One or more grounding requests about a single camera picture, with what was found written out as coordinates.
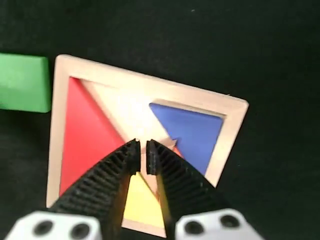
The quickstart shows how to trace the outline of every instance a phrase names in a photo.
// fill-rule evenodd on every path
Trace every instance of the wooden frame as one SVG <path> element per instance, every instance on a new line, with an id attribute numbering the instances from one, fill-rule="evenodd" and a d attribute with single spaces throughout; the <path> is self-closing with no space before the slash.
<path id="1" fill-rule="evenodd" d="M 83 85 L 92 96 L 95 96 L 94 99 L 125 141 L 133 139 L 135 136 L 132 135 L 136 132 L 128 132 L 127 128 L 117 125 L 118 121 L 114 118 L 113 112 L 110 112 L 106 107 L 106 101 L 110 101 L 112 96 L 117 97 L 119 93 L 121 94 L 117 100 L 122 105 L 113 109 L 117 114 L 121 114 L 120 111 L 123 110 L 119 107 L 126 107 L 125 103 L 121 103 L 120 97 L 130 95 L 133 96 L 132 99 L 137 99 L 136 104 L 142 104 L 144 101 L 162 103 L 171 107 L 222 116 L 223 125 L 205 173 L 209 182 L 214 186 L 217 185 L 248 108 L 248 103 L 245 100 L 78 57 L 59 55 L 56 58 L 54 72 L 47 207 L 59 197 L 69 77 L 84 80 L 82 81 Z M 104 96 L 109 95 L 112 91 L 115 91 L 116 94 L 110 96 L 109 99 L 104 99 Z M 159 137 L 158 139 L 152 137 L 153 139 L 160 142 L 169 141 L 167 145 L 171 144 L 163 129 L 157 128 L 156 131 Z M 143 143 L 149 140 L 153 136 L 152 134 L 155 133 L 151 132 L 146 136 L 142 134 L 138 138 Z"/>

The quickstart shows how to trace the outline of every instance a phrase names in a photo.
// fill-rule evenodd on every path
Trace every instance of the triangle puzzle piece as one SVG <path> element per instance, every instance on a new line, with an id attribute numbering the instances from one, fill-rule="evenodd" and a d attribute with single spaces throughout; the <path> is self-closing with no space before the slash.
<path id="1" fill-rule="evenodd" d="M 206 174 L 223 119 L 219 116 L 189 111 L 156 103 L 149 104 L 186 161 Z"/>
<path id="2" fill-rule="evenodd" d="M 124 144 L 80 80 L 69 79 L 60 194 Z M 131 177 L 124 218 L 164 228 L 161 208 L 141 175 Z"/>

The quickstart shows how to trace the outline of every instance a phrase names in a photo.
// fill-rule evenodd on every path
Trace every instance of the ridged rubber pad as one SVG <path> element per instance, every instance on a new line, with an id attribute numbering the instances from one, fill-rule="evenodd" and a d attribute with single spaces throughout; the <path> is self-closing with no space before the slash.
<path id="1" fill-rule="evenodd" d="M 169 148 L 151 140 L 146 153 L 147 173 L 156 175 L 168 239 L 174 239 L 176 222 L 182 216 L 229 207 L 200 172 Z"/>
<path id="2" fill-rule="evenodd" d="M 121 229 L 130 177 L 140 168 L 140 142 L 134 139 L 89 169 L 48 211 L 96 217 L 103 239 L 114 239 Z"/>

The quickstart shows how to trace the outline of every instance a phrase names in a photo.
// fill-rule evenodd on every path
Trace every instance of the wooden block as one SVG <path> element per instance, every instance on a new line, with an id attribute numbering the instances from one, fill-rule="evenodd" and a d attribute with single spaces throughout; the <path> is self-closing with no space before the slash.
<path id="1" fill-rule="evenodd" d="M 124 142 L 133 138 L 140 140 L 141 175 L 155 195 L 157 194 L 155 179 L 147 176 L 145 170 L 146 160 L 143 154 L 145 144 L 147 140 L 154 139 L 175 149 L 172 143 L 175 140 L 179 143 L 181 139 L 170 138 L 169 132 L 149 105 L 153 103 L 221 118 L 223 123 L 213 152 L 209 156 L 207 168 L 204 170 L 204 176 L 208 181 L 214 186 L 217 185 L 248 108 L 245 100 L 77 57 L 60 55 L 56 59 L 54 74 L 47 184 L 48 207 L 59 197 L 70 76 L 81 80 L 87 92 Z M 143 181 L 136 178 L 132 182 Z M 128 206 L 139 202 L 138 197 L 135 197 L 137 194 L 132 193 L 129 192 Z M 163 236 L 163 228 L 157 225 L 160 220 L 159 215 L 153 220 L 150 218 L 146 220 L 147 215 L 143 217 L 144 220 L 137 220 L 137 216 L 132 215 L 133 211 L 130 210 L 129 208 L 125 210 L 128 215 L 123 220 L 124 227 Z"/>
<path id="2" fill-rule="evenodd" d="M 0 53 L 0 109 L 39 113 L 51 110 L 46 57 Z"/>

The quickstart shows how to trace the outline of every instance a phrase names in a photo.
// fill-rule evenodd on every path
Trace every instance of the screw hole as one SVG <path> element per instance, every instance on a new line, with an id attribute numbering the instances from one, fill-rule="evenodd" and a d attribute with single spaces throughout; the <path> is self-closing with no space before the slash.
<path id="1" fill-rule="evenodd" d="M 50 232 L 53 227 L 52 221 L 42 221 L 37 226 L 35 226 L 33 233 L 37 236 L 43 236 Z"/>
<path id="2" fill-rule="evenodd" d="M 232 215 L 222 216 L 220 222 L 226 228 L 237 228 L 240 226 L 239 220 Z"/>
<path id="3" fill-rule="evenodd" d="M 84 239 L 86 236 L 88 236 L 90 232 L 90 227 L 85 223 L 77 224 L 73 227 L 71 230 L 71 237 L 73 239 Z"/>
<path id="4" fill-rule="evenodd" d="M 184 230 L 188 234 L 199 235 L 204 232 L 203 226 L 197 221 L 189 221 L 185 226 Z"/>

